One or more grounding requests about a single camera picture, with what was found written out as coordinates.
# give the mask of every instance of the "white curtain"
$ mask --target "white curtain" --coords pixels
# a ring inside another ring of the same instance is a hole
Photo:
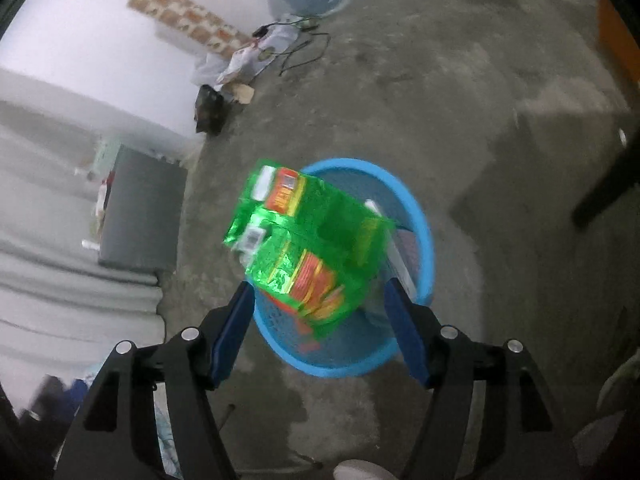
[[[98,266],[91,133],[0,102],[0,382],[14,410],[46,374],[80,378],[122,339],[161,343],[155,276]]]

